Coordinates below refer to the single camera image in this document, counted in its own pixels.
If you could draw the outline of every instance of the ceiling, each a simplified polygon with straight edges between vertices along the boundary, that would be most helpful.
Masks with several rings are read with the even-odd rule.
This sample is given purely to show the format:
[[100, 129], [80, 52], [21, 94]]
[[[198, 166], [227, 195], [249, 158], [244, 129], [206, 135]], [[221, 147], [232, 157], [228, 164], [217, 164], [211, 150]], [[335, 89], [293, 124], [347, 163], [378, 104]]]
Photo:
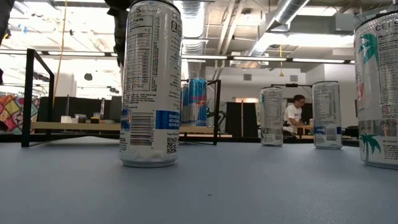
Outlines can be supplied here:
[[[238, 25], [234, 31], [234, 39], [231, 41], [227, 54], [231, 52], [244, 52], [249, 50], [256, 42], [257, 27], [264, 18], [264, 13], [276, 8], [278, 0], [246, 0], [243, 3], [245, 14], [240, 14]], [[366, 11], [379, 6], [390, 4], [390, 0], [312, 0], [299, 15], [332, 16], [336, 11], [349, 6], [346, 12], [354, 10]], [[220, 39], [229, 0], [216, 0], [207, 4], [206, 12], [206, 54], [214, 54]], [[9, 27], [11, 38], [4, 40], [0, 49], [26, 49], [59, 51], [62, 43], [63, 12], [65, 10], [63, 1], [34, 1], [16, 2], [11, 12]], [[80, 52], [112, 52], [114, 46], [114, 19], [107, 15], [108, 7], [102, 0], [69, 0], [67, 7], [67, 22], [65, 24], [64, 50]], [[267, 54], [274, 57], [305, 57], [305, 58], [344, 58], [353, 59], [351, 47], [306, 47], [299, 43], [281, 44], [269, 47]], [[0, 57], [5, 62], [7, 57]], [[53, 71], [57, 71], [58, 60], [46, 58], [45, 62]], [[8, 57], [7, 63], [2, 63], [2, 69], [10, 74], [10, 80], [24, 76], [24, 57]], [[287, 68], [302, 68], [307, 64], [285, 63]], [[269, 68], [280, 67], [279, 62], [270, 63]], [[105, 59], [78, 59], [70, 58], [63, 60], [61, 71], [74, 73], [77, 76], [78, 86], [82, 85], [120, 85], [119, 68], [115, 58]], [[103, 80], [85, 83], [82, 79], [85, 73], [96, 73]]]

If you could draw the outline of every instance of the table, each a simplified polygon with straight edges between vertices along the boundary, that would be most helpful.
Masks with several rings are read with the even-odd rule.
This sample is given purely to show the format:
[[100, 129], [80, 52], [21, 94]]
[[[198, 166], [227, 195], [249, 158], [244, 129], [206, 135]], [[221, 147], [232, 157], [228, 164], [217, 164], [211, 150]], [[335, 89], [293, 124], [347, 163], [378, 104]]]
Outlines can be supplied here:
[[398, 171], [359, 149], [182, 144], [172, 167], [123, 167], [118, 142], [0, 143], [0, 223], [397, 223]]

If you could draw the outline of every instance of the ductwork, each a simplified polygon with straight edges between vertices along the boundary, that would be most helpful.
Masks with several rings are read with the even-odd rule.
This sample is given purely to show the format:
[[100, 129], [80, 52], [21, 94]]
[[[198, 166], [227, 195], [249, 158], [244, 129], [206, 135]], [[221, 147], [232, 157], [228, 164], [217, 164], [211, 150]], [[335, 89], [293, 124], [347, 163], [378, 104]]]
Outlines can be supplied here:
[[[180, 9], [182, 24], [183, 54], [204, 54], [205, 42], [199, 39], [205, 35], [206, 3], [200, 1], [175, 1]], [[188, 78], [205, 78], [203, 65], [198, 62], [188, 62]]]
[[[283, 25], [289, 25], [290, 22], [297, 15], [298, 11], [303, 8], [310, 0], [280, 0], [277, 9], [272, 12], [273, 18], [270, 21], [265, 21], [265, 32], [254, 44], [253, 48], [248, 52], [247, 56], [260, 57], [264, 54], [270, 44], [274, 43], [275, 34], [268, 33], [270, 30]], [[241, 68], [258, 68], [260, 66], [257, 62], [244, 62], [239, 67]]]

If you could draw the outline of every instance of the can lid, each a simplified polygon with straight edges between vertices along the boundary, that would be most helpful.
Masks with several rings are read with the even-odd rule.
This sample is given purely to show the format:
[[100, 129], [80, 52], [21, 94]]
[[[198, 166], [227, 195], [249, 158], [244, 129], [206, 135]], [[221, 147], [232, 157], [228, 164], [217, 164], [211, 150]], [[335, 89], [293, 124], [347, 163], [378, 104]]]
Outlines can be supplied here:
[[282, 89], [282, 88], [279, 87], [279, 86], [269, 86], [269, 87], [264, 87], [264, 88], [261, 88], [261, 89], [263, 90], [263, 89], [266, 89], [266, 88], [280, 88], [280, 89]]
[[338, 81], [320, 81], [320, 82], [313, 83], [312, 85], [315, 85], [315, 84], [318, 84], [318, 83], [325, 83], [325, 82], [328, 82], [328, 83], [338, 83]]
[[383, 16], [388, 16], [388, 15], [394, 14], [394, 13], [398, 13], [398, 11], [392, 11], [392, 12], [385, 12], [385, 13], [377, 14], [375, 17], [370, 18], [370, 19], [365, 20], [364, 22], [362, 22], [361, 25], [359, 25], [359, 27], [354, 30], [354, 32], [356, 32], [361, 26], [367, 24], [368, 22], [370, 22], [370, 21], [372, 21], [374, 19], [378, 19], [378, 18], [383, 17]]
[[157, 2], [162, 2], [162, 3], [168, 4], [169, 6], [172, 6], [175, 10], [177, 10], [177, 12], [181, 15], [180, 10], [173, 3], [166, 1], [166, 0], [132, 0], [130, 9], [133, 7], [133, 5], [135, 5], [139, 2], [142, 2], [142, 1], [157, 1]]

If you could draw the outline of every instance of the qr code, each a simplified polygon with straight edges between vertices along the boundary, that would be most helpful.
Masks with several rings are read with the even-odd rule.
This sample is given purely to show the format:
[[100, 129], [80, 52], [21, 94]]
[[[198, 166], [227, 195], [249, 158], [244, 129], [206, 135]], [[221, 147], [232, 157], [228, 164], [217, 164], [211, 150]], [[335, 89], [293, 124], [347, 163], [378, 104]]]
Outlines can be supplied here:
[[167, 138], [167, 154], [177, 153], [178, 138]]

